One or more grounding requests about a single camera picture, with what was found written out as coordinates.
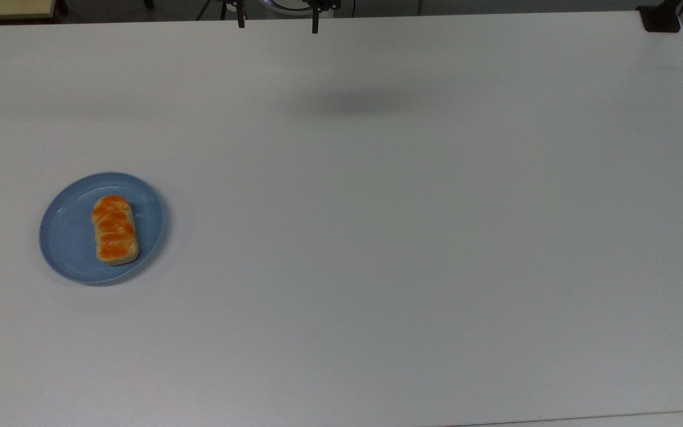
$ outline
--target cable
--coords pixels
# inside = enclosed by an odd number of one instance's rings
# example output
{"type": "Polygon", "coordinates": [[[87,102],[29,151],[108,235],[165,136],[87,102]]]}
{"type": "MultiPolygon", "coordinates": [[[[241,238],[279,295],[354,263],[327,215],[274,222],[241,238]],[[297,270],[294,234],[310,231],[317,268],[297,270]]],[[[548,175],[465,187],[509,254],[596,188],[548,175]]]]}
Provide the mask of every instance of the cable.
{"type": "Polygon", "coordinates": [[[212,0],[207,0],[207,3],[204,4],[204,7],[202,8],[202,11],[200,12],[199,16],[197,17],[196,21],[202,18],[202,15],[204,14],[204,11],[207,10],[207,6],[209,6],[209,3],[212,2],[212,0]]]}

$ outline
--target floor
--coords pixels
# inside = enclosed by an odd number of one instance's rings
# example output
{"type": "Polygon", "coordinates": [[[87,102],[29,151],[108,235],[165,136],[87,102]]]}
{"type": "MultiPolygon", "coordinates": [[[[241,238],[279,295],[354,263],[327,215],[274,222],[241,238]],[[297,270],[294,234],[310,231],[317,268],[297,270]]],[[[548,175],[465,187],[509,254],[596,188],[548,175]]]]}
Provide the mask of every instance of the floor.
{"type": "MultiPolygon", "coordinates": [[[[419,0],[356,0],[355,17],[414,16],[419,0]]],[[[89,22],[193,21],[206,0],[155,0],[147,10],[143,0],[67,0],[70,12],[59,17],[65,24],[89,22]]],[[[422,0],[424,15],[504,14],[566,11],[633,11],[638,5],[655,5],[657,0],[422,0]]],[[[222,3],[212,2],[201,19],[217,20],[222,3]]],[[[351,17],[353,0],[341,0],[334,17],[351,17]]],[[[260,0],[246,0],[249,19],[293,18],[268,11],[260,0]]],[[[236,13],[228,11],[227,20],[236,13]]]]}

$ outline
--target orange glaze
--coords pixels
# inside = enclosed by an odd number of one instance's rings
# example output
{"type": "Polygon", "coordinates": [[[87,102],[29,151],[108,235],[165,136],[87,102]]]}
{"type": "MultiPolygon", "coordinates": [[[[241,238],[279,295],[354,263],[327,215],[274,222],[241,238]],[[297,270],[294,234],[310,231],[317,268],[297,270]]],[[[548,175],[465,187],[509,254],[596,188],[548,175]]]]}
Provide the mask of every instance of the orange glaze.
{"type": "Polygon", "coordinates": [[[106,232],[100,235],[102,243],[119,243],[119,241],[128,240],[128,235],[124,232],[106,232]]]}
{"type": "Polygon", "coordinates": [[[102,203],[100,203],[96,208],[94,208],[94,211],[91,213],[91,216],[95,219],[100,219],[103,216],[110,214],[111,212],[122,211],[128,208],[128,206],[130,206],[128,205],[128,201],[122,198],[121,196],[105,196],[102,198],[102,203]]]}
{"type": "Polygon", "coordinates": [[[100,256],[105,259],[121,259],[128,254],[128,246],[126,245],[102,245],[100,248],[100,256]]]}

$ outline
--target bread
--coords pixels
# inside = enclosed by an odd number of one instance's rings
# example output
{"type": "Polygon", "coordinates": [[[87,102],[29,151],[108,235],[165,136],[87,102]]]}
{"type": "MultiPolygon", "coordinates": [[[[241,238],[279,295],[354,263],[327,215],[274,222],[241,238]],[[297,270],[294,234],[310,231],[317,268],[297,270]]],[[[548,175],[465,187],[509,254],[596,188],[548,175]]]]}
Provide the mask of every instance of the bread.
{"type": "Polygon", "coordinates": [[[130,203],[121,196],[105,196],[91,213],[97,240],[97,258],[107,265],[122,265],[136,259],[139,243],[130,203]]]}

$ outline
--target white table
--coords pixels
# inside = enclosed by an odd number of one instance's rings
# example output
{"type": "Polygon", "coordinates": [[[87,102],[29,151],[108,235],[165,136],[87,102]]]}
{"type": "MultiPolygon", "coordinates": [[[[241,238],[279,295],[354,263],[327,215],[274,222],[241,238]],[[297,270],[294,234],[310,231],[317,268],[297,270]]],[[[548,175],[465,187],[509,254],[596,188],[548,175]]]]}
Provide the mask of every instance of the white table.
{"type": "Polygon", "coordinates": [[[556,421],[524,422],[523,424],[492,425],[493,427],[683,427],[683,413],[606,416],[602,418],[560,419],[556,421]]]}
{"type": "Polygon", "coordinates": [[[0,427],[683,411],[683,33],[636,12],[0,28],[0,427]],[[114,170],[117,286],[41,258],[114,170]]]}

